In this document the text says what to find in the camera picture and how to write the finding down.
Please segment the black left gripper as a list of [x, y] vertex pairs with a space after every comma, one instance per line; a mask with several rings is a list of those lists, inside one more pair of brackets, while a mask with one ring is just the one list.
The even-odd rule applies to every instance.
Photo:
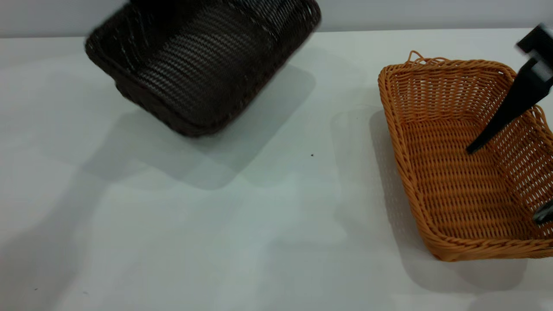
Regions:
[[180, 20], [187, 16], [187, 0], [130, 0], [130, 3], [160, 20]]

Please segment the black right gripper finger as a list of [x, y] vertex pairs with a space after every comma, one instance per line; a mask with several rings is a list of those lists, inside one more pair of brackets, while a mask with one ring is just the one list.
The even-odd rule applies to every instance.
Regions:
[[539, 207], [533, 214], [533, 222], [537, 225], [544, 225], [553, 220], [553, 201], [548, 201]]

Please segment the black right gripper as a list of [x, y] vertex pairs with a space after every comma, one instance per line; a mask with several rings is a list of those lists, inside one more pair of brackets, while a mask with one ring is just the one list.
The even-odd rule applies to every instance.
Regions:
[[519, 70], [508, 94], [481, 134], [467, 147], [473, 154], [483, 148], [508, 124], [544, 99], [553, 78], [553, 38], [545, 24], [538, 24], [517, 42], [518, 49], [529, 57]]

